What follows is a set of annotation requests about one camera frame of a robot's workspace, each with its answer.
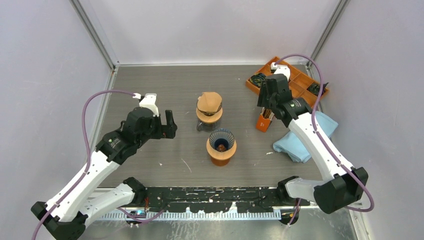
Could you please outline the light blue cloth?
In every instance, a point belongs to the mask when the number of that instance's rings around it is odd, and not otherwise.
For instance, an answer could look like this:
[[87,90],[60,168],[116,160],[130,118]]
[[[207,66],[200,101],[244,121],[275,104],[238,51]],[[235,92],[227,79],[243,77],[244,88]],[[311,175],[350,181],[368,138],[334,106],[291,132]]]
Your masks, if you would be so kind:
[[[321,125],[324,133],[330,138],[339,126],[339,123],[321,111],[317,111],[315,113],[315,117],[317,124]],[[303,143],[291,131],[289,131],[281,139],[274,142],[272,147],[274,151],[278,153],[288,154],[291,160],[295,163],[306,163],[311,158],[311,155]]]

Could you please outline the blue glass dripper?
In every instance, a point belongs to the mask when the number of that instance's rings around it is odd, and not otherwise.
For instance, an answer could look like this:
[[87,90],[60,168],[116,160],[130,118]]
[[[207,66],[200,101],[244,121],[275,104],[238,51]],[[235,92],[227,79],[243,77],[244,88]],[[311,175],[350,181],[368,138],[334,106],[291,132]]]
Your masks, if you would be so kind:
[[211,132],[209,135],[209,145],[213,150],[218,152],[226,152],[236,144],[233,133],[225,128],[219,128]]

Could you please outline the amber glass carafe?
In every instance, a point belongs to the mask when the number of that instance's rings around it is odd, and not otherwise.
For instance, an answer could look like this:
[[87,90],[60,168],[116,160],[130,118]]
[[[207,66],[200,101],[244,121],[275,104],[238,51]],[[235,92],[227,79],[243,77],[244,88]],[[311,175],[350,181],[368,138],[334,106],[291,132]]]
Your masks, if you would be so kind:
[[223,167],[223,166],[227,165],[230,162],[231,159],[230,158],[228,158],[228,159],[216,159],[216,158],[211,157],[210,160],[214,165],[216,165],[218,167]]

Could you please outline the orange coffee filter box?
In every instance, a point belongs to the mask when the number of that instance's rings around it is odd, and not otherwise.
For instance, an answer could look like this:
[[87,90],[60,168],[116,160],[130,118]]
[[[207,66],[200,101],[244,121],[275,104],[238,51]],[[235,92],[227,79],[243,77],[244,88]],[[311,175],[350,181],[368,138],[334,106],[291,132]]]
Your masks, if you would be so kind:
[[274,113],[270,109],[263,107],[257,119],[255,128],[263,133],[266,133],[272,123],[273,118]]

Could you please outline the brown paper coffee filter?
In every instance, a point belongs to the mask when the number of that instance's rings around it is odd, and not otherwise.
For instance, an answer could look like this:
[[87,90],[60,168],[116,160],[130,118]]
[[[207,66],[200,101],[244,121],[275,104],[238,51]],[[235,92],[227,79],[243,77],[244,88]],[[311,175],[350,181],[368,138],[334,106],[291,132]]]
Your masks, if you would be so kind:
[[202,111],[212,112],[222,106],[222,97],[217,92],[203,92],[197,100],[196,107]]

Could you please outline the dark folded item right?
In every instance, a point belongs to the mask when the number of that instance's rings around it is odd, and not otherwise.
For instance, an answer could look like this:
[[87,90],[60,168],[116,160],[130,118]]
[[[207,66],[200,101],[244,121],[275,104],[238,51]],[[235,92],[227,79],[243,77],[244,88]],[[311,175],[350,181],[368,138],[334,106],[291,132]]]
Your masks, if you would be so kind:
[[[327,90],[326,90],[326,87],[327,87],[327,85],[328,85],[328,84],[329,84],[328,82],[326,82],[326,83],[324,83],[324,84],[323,84],[323,90],[322,90],[321,95],[324,95],[324,94],[325,94],[325,92],[327,91]],[[310,93],[314,94],[315,96],[318,96],[318,95],[319,95],[320,89],[321,89],[321,87],[320,87],[320,84],[318,84],[318,83],[312,83],[312,84],[311,84],[311,85],[307,88],[307,90],[308,90]]]

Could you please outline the orange compartment tray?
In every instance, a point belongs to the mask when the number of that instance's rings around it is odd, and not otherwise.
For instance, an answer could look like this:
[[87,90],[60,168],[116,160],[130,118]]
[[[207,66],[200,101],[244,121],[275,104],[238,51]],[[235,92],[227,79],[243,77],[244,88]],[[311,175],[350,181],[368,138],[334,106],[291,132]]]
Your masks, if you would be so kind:
[[[263,73],[266,76],[272,75],[270,65],[271,65],[272,62],[276,62],[279,59],[280,58],[277,57],[277,56],[273,57],[266,64],[261,66],[260,69],[258,71],[256,71],[254,74]],[[284,60],[280,64],[281,65],[287,65],[290,68],[291,74],[290,74],[288,84],[289,84],[289,88],[292,92],[292,96],[294,98],[303,98],[309,104],[309,106],[312,108],[314,106],[315,102],[316,102],[317,96],[310,93],[307,90],[307,88],[313,83],[318,83],[318,84],[320,84],[320,83],[313,80],[307,74],[300,71],[299,68],[295,67],[294,65],[290,65],[288,62],[286,62]],[[248,89],[250,89],[252,92],[254,92],[255,94],[259,95],[260,88],[254,86],[250,82],[250,77],[245,81],[245,86]]]

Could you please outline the dark folded item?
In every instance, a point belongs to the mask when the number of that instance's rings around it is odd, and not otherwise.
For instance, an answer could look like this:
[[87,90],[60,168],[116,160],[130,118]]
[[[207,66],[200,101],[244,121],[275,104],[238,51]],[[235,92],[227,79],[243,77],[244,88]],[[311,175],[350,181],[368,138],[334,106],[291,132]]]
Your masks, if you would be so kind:
[[[328,82],[326,82],[326,83],[324,83],[324,84],[323,84],[323,90],[322,90],[321,95],[324,95],[324,94],[325,94],[325,92],[327,91],[327,90],[326,90],[326,87],[327,87],[327,85],[328,85],[328,84],[329,84]],[[318,83],[312,83],[312,84],[311,84],[311,85],[307,88],[307,90],[308,90],[310,93],[314,94],[315,96],[318,96],[318,95],[319,95],[320,89],[321,89],[321,87],[320,87],[320,84],[318,84]]]
[[252,75],[249,79],[249,81],[256,86],[257,88],[261,88],[262,82],[265,80],[267,76],[261,72],[258,72],[254,75]]

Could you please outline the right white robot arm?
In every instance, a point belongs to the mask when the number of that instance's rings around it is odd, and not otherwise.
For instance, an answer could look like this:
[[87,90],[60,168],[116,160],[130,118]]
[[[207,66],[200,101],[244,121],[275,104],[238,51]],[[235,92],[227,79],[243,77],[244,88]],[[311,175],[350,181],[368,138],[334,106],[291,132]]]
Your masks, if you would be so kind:
[[354,210],[350,205],[359,201],[363,194],[370,206],[374,199],[366,188],[369,175],[364,167],[354,167],[329,140],[318,124],[315,111],[301,97],[294,98],[284,74],[267,76],[261,84],[257,105],[270,109],[285,127],[294,133],[314,160],[322,180],[307,180],[292,176],[278,184],[277,198],[283,205],[291,205],[296,199],[316,203],[326,214],[341,208]]

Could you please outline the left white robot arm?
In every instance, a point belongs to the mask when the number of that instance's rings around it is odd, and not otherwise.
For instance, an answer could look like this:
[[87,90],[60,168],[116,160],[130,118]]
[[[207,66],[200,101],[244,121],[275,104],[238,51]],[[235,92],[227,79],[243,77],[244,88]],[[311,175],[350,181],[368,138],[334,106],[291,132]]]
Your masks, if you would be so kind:
[[37,201],[31,212],[56,240],[77,240],[86,228],[113,209],[145,203],[146,187],[134,177],[92,200],[89,196],[103,180],[135,155],[150,139],[173,139],[178,129],[173,112],[161,116],[148,107],[136,107],[120,127],[103,136],[90,159],[73,179],[47,202]]

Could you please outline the grey glass coffee server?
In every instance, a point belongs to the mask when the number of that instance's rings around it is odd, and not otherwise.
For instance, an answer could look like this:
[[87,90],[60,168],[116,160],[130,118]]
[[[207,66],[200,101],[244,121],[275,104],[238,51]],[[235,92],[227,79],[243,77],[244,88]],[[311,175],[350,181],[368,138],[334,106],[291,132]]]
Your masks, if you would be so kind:
[[200,118],[197,119],[196,130],[198,132],[213,132],[220,128],[221,120],[218,119],[215,122],[204,122]]

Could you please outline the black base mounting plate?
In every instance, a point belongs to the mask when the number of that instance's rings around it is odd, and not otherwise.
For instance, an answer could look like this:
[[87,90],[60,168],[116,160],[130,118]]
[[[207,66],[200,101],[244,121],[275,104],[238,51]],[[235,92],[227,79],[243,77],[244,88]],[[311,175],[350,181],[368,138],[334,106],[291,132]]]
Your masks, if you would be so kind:
[[148,187],[144,198],[126,207],[152,212],[226,213],[235,204],[238,213],[270,213],[276,207],[294,207],[294,200],[281,200],[275,187]]

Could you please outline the dark folded item back left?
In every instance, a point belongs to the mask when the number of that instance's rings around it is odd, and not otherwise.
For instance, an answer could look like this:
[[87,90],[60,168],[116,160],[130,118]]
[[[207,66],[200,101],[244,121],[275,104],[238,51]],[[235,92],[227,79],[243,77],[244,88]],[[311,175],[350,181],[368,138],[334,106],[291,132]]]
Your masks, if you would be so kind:
[[249,81],[256,86],[257,88],[261,88],[262,82],[265,80],[267,76],[261,72],[258,72],[254,75],[252,75],[249,79]]

